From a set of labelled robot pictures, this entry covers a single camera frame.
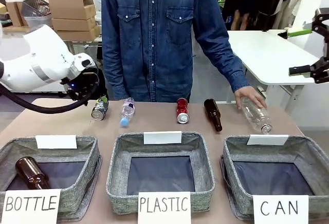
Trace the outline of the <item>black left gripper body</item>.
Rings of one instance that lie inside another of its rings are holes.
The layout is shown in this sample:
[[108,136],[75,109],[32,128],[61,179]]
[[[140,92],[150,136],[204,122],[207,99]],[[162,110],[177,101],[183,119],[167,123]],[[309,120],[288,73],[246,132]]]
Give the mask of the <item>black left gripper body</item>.
[[81,74],[73,80],[64,78],[60,81],[60,84],[64,86],[66,93],[73,101],[84,98],[87,94],[91,93],[94,86],[97,86],[97,88],[92,93],[90,97],[91,100],[97,100],[103,96],[107,98],[105,77],[103,71],[97,67],[90,67],[83,70]]

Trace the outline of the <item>person's left hand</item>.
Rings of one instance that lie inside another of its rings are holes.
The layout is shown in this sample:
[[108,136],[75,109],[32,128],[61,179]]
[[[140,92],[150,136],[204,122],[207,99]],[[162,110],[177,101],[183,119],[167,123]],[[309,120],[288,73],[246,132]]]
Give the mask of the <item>person's left hand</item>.
[[242,107],[241,99],[243,97],[248,98],[251,100],[256,106],[259,108],[266,108],[265,99],[252,87],[252,86],[245,86],[242,87],[234,92],[236,106],[238,109]]

